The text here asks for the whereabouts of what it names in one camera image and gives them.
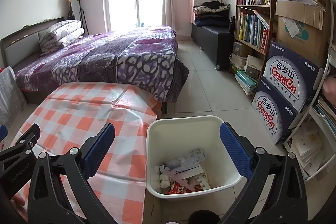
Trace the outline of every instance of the white trash bin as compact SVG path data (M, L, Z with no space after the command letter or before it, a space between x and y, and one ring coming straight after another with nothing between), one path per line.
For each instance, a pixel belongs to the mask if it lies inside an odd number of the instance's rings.
M163 119L152 123L147 130L147 190L155 197L173 201L200 198L236 185L242 177L219 136L222 123L224 121L215 116ZM162 194L154 166L197 148L203 148L206 153L207 159L202 166L207 172L211 189L186 194Z

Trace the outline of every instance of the pillow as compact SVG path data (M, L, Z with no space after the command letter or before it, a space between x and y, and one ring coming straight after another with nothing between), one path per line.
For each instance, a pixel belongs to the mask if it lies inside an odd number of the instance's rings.
M63 37L66 37L68 34L74 32L78 28L82 26L82 22L79 20L67 20L59 22L53 26L51 26L43 38L40 39L40 48L41 51L46 52L48 50L48 46L53 44L54 42L60 40Z
M49 42L47 47L44 48L44 53L42 55L48 54L50 52L54 52L56 50L65 48L75 41L77 41L80 37L82 37L82 34L84 34L83 28L78 28L74 32L66 35L65 37L61 38L60 40L56 42Z

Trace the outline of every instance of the checkered plastic sheet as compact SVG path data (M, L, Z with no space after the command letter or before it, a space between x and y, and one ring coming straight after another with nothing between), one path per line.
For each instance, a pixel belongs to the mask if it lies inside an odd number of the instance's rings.
M96 136L110 122L115 140L97 174L89 178L96 195L119 224L141 224L146 190L146 135L161 104L133 85L106 83L64 84L35 110L13 144L34 123L41 137L33 151L65 154ZM62 176L74 211L84 216L65 176ZM27 199L29 185L20 190Z

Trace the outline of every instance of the bed headboard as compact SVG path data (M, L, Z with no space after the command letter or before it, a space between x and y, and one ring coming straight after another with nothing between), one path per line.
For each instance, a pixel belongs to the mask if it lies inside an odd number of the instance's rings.
M50 26L64 21L64 17L48 19L31 25L0 40L2 60L5 67L14 68L26 58L41 52L39 40Z

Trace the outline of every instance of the black bench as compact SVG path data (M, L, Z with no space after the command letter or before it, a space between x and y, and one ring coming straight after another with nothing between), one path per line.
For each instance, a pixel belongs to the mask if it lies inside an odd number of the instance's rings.
M191 37L215 64L216 70L229 69L234 34L229 28L192 24Z

